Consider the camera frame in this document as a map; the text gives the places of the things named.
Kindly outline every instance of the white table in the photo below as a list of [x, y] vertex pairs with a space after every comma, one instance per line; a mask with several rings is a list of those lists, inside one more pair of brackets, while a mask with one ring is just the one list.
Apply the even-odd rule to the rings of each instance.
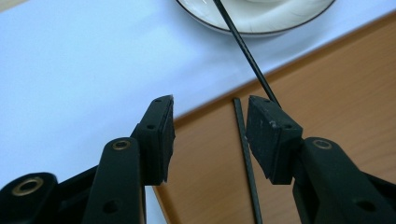
[[[338, 0], [304, 26], [246, 42], [267, 73], [395, 9], [391, 0]], [[173, 94], [179, 117], [254, 78], [230, 35], [202, 26], [175, 0], [8, 9], [0, 13], [0, 187], [29, 173], [62, 182], [91, 168], [154, 98]], [[164, 223], [147, 190], [148, 223]]]

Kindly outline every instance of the thin black rod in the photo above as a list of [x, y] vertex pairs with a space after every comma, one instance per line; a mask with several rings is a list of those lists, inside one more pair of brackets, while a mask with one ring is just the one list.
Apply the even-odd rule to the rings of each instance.
[[241, 35], [236, 30], [236, 27], [233, 24], [233, 21], [231, 20], [230, 16], [228, 15], [227, 10], [225, 9], [224, 5], [221, 3], [220, 0], [213, 0], [213, 1], [215, 3], [216, 7], [218, 8], [222, 18], [224, 19], [225, 23], [227, 23], [227, 26], [230, 29], [231, 33], [233, 34], [233, 37], [235, 37], [235, 40], [238, 43], [239, 47], [244, 52], [248, 63], [250, 64], [251, 68], [253, 69], [254, 74], [256, 74], [257, 79], [262, 84], [262, 87], [264, 88], [265, 92], [267, 93], [268, 98], [272, 102], [276, 103], [280, 107], [280, 104], [277, 101], [277, 99], [276, 99], [274, 93], [272, 92], [270, 86], [268, 85], [268, 82], [265, 80], [264, 76], [262, 75], [262, 71], [260, 70], [259, 66], [254, 61], [254, 58], [250, 54], [250, 51], [248, 50], [248, 47], [246, 46], [246, 44], [245, 44], [244, 40], [242, 39]]
[[259, 196], [257, 194], [256, 183], [254, 181], [253, 167], [251, 165], [250, 153], [248, 150], [248, 141], [245, 137], [246, 130], [245, 130], [244, 115], [242, 112], [241, 101], [239, 100], [239, 98], [233, 99], [233, 105], [235, 107], [236, 122], [238, 123], [239, 137], [244, 153], [245, 165], [247, 168], [247, 179], [250, 189], [250, 198], [253, 205], [253, 215], [256, 220], [256, 223], [262, 224], [262, 212], [260, 210]]

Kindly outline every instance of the brown wooden board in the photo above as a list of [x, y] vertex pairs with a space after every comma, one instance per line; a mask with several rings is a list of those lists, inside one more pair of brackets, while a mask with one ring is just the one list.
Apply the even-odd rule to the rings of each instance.
[[[396, 183], [395, 13], [267, 78], [304, 137], [331, 139]], [[176, 120], [168, 183], [155, 188], [169, 223], [254, 223], [232, 102], [240, 97], [246, 115], [250, 94], [265, 96], [252, 82]], [[291, 186], [272, 186], [252, 162], [264, 223], [299, 223]]]

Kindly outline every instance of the metal screw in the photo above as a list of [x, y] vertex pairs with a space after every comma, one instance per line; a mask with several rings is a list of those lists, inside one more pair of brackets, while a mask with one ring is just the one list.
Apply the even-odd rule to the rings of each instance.
[[324, 141], [324, 140], [314, 140], [312, 142], [312, 144], [314, 144], [315, 147], [321, 148], [321, 149], [331, 149], [332, 148], [332, 144], [329, 143], [328, 141]]
[[126, 140], [120, 140], [120, 141], [113, 143], [113, 149], [124, 150], [125, 148], [128, 148], [130, 145], [131, 145], [131, 142], [126, 141]]
[[12, 194], [15, 196], [31, 194], [41, 188], [43, 183], [44, 180], [39, 176], [25, 179], [12, 190]]

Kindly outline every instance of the white plate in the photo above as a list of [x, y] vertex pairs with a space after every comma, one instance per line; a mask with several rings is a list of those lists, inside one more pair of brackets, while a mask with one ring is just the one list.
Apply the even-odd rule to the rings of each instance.
[[[177, 1], [202, 24], [223, 33], [230, 33], [213, 0]], [[265, 36], [280, 34], [311, 21], [333, 2], [334, 0], [274, 0], [268, 2], [223, 0], [222, 4], [241, 35]]]

